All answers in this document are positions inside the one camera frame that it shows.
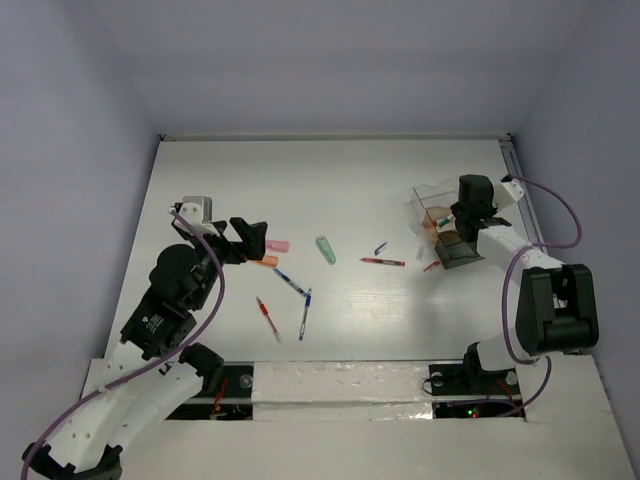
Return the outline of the green capped white marker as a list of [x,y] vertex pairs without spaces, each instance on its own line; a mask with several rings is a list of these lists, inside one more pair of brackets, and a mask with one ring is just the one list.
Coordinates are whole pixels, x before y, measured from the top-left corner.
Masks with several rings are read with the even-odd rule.
[[445,217],[445,218],[443,218],[443,219],[440,219],[440,220],[435,221],[435,222],[434,222],[434,225],[435,225],[436,227],[442,228],[442,227],[444,227],[445,225],[447,225],[447,224],[449,224],[449,223],[451,223],[451,222],[454,222],[454,221],[455,221],[455,217],[454,217],[453,215],[448,215],[447,217]]

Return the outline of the blue gel pen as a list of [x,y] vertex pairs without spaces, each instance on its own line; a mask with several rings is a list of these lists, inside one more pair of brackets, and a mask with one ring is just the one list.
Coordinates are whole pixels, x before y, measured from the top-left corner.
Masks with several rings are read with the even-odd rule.
[[298,285],[294,280],[292,280],[289,276],[283,273],[280,269],[273,268],[272,270],[281,280],[283,280],[294,291],[296,291],[298,294],[302,295],[303,297],[307,297],[307,292],[300,285]]

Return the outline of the green transparent stapler case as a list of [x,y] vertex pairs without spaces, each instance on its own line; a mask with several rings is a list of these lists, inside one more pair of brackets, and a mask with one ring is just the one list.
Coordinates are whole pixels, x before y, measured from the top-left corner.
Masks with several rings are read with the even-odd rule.
[[319,236],[315,240],[316,246],[329,265],[335,265],[337,261],[336,254],[325,236]]

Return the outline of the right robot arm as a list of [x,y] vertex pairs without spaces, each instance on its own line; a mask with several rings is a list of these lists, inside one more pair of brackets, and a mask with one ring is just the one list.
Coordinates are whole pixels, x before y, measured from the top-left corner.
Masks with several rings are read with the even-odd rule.
[[499,215],[523,198],[526,182],[464,175],[451,208],[461,240],[504,273],[502,332],[470,345],[460,368],[462,384],[473,392],[491,386],[498,371],[532,365],[551,353],[590,349],[599,341],[591,270],[550,256],[548,244],[525,240]]

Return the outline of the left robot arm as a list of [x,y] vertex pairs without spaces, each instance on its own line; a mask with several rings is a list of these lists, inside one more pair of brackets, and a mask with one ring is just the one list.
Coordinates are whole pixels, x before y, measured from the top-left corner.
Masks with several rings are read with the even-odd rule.
[[118,479],[129,448],[185,400],[219,388],[224,361],[198,340],[216,314],[202,323],[194,314],[213,290],[221,306],[224,266],[263,259],[268,225],[240,217],[214,222],[193,203],[171,214],[181,242],[158,255],[94,390],[25,449],[21,478]]

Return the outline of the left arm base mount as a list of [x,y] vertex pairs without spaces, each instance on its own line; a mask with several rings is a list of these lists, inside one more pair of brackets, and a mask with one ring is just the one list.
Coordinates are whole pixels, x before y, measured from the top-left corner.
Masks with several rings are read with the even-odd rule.
[[253,364],[226,364],[218,385],[176,408],[168,420],[244,421],[253,418]]

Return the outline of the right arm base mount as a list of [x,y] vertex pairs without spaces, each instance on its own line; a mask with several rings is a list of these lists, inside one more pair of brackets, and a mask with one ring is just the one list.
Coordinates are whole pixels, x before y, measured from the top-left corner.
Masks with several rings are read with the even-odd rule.
[[526,418],[514,368],[484,371],[476,354],[458,363],[435,363],[421,384],[436,419]]

